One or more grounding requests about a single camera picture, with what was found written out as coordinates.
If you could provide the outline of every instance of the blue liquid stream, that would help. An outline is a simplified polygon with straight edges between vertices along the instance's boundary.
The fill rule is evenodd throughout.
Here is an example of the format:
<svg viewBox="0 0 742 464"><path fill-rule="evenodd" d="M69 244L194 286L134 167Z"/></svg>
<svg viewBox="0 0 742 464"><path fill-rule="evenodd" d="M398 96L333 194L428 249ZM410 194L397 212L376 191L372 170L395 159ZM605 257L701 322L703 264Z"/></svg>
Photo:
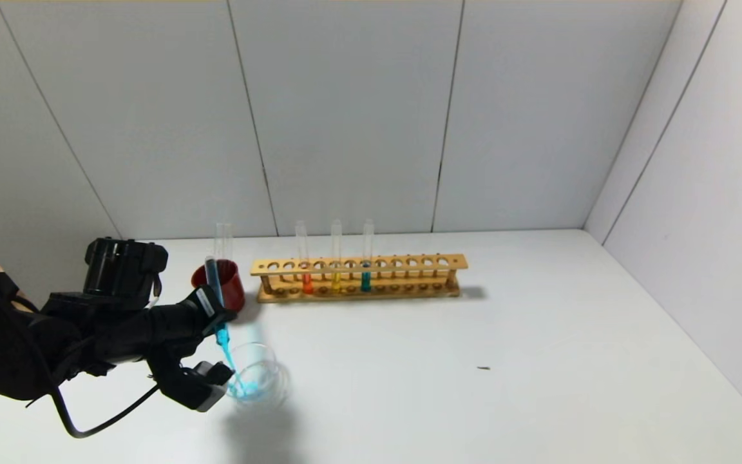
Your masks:
<svg viewBox="0 0 742 464"><path fill-rule="evenodd" d="M219 300L219 304L225 305L225 300L222 296L222 286L219 284L219 272L217 270L217 264L215 259L206 259L205 261L205 278L208 280L208 285L211 285L211 289ZM227 325L224 322L219 323L216 328L216 340L222 352L225 354L227 364L231 367L231 370L236 372L236 367L233 365L233 358L231 358L231 351L229 349L231 342L231 335L227 332Z"/></svg>

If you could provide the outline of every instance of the glass test tube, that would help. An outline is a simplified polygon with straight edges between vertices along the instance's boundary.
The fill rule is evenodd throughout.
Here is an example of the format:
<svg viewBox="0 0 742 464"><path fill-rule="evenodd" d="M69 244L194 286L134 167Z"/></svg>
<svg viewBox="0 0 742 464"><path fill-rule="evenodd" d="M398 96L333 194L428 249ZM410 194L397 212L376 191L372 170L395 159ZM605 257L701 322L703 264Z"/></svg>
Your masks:
<svg viewBox="0 0 742 464"><path fill-rule="evenodd" d="M210 285L211 290L214 291L214 295L219 300L220 305L225 305L225 300L222 296L222 286L219 285L219 270L217 268L217 258L215 256L207 256L205 258L205 281Z"/></svg>
<svg viewBox="0 0 742 464"><path fill-rule="evenodd" d="M300 267L309 269L311 261L309 260L309 232L305 229L305 221L297 221L297 249L300 251ZM303 274L303 293L311 295L314 293L314 285L311 283L311 273Z"/></svg>
<svg viewBox="0 0 742 464"><path fill-rule="evenodd" d="M216 224L214 258L233 261L233 224L224 222Z"/></svg>
<svg viewBox="0 0 742 464"><path fill-rule="evenodd" d="M374 255L374 221L365 220L363 226L363 267L371 267L371 259ZM371 273L363 273L362 291L371 291Z"/></svg>
<svg viewBox="0 0 742 464"><path fill-rule="evenodd" d="M339 293L341 285L339 279L341 274L339 268L342 267L342 223L338 219L335 219L333 223L330 223L330 255L332 256L332 265L336 270L332 273L332 279L330 280L330 290L333 293Z"/></svg>

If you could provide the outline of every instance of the test tube rack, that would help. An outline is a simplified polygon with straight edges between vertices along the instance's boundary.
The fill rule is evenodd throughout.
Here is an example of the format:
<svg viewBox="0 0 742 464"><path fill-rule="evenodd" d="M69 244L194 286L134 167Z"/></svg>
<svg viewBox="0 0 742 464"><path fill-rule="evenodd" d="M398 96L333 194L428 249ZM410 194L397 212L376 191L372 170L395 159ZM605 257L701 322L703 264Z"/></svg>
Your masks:
<svg viewBox="0 0 742 464"><path fill-rule="evenodd" d="M457 270L468 269L464 255L374 256L369 266L362 258L257 259L251 276L262 279L259 303L347 302L394 298L459 296ZM332 287L339 273L339 290ZM370 291L362 291L363 273L371 273ZM304 293L303 275L310 274L313 293Z"/></svg>

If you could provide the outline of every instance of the teal liquid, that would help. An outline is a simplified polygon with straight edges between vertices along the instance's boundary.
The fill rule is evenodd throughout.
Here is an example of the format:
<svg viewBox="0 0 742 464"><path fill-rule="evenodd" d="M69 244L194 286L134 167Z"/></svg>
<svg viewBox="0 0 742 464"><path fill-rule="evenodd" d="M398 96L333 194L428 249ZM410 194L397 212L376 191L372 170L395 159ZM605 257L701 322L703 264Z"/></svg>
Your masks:
<svg viewBox="0 0 742 464"><path fill-rule="evenodd" d="M363 267L371 267L370 264L363 264ZM371 291L371 273L363 273L362 285L359 290Z"/></svg>
<svg viewBox="0 0 742 464"><path fill-rule="evenodd" d="M218 265L215 259L209 258L205 261L205 278L208 281L211 289L214 290L214 294L221 305L224 305L225 300L222 295L222 286L219 285L219 272ZM219 347L222 349L222 353L225 355L227 366L231 368L236 375L236 367L233 365L233 357L231 356L230 343L231 335L227 332L227 325L220 323L216 327L216 340ZM227 383L227 390L233 392L233 382Z"/></svg>

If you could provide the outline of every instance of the black cable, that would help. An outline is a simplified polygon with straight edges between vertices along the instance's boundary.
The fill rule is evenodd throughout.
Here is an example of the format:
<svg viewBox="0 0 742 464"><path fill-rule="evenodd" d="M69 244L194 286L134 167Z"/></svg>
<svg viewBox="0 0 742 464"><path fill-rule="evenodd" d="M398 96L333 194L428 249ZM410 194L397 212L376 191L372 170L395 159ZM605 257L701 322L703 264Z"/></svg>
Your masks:
<svg viewBox="0 0 742 464"><path fill-rule="evenodd" d="M47 362L45 362L44 356L42 356L42 353L39 352L38 346L36 346L36 344L32 342L32 340L30 339L30 335L27 333L26 329L23 326L12 323L8 315L6 315L6 312L8 311L12 311L12 306L8 306L8 302L4 302L4 300L0 297L0 315L11 323L12 329L19 335L21 341L23 341L24 345L27 347L27 352L29 353L33 362L35 362L36 366L38 366L39 373L41 373L41 376L43 376L44 380L47 382L47 387L50 390L50 396L51 398L53 398L53 404L56 406L56 411L59 413L59 419L62 420L62 424L64 425L65 430L67 430L68 434L70 434L72 437L86 438L90 437L91 435L97 434L104 429L107 429L109 426L114 425L114 423L128 415L131 411L133 411L133 409L136 409L139 405L141 405L141 403L144 403L145 400L150 398L152 394L156 393L159 390L159 385L156 385L155 387L147 391L147 393L143 394L138 400L133 402L132 405L124 409L124 411L116 414L111 419L106 420L106 422L101 423L93 429L86 430L84 432L79 431L79 429L77 429L73 425L73 421L71 421L70 419L70 413L68 413L68 408L67 406L65 406L64 398L62 398L62 392L59 391L59 386L56 385L56 383L53 381L53 377L50 375L50 368L48 367Z"/></svg>
<svg viewBox="0 0 742 464"><path fill-rule="evenodd" d="M30 302L29 299L23 297L23 296L13 296L13 300L20 305L24 306L27 309L30 309L33 313L39 313L39 308L37 308L33 303Z"/></svg>
<svg viewBox="0 0 742 464"><path fill-rule="evenodd" d="M62 420L62 424L64 425L64 429L68 431L68 434L74 438L87 438L91 435L98 434L98 432L101 432L102 430L107 429L108 427L114 425L114 423L119 422L123 417L130 414L133 409L138 408L141 403L144 403L145 400L150 398L152 394L159 391L159 385L154 385L154 387L147 391L147 393L143 394L141 397L139 397L138 400L133 402L132 405L128 406L124 411L116 414L111 419L106 420L103 423L100 423L100 425L95 426L93 429L86 430L84 432L79 431L79 429L76 428L76 426L73 425L73 421L70 419L70 413L68 413L68 408L65 406L64 398L62 398L62 392L59 391L59 388L53 388L52 391L50 391L50 397L53 398L53 404L56 405L56 412L59 413L59 419Z"/></svg>

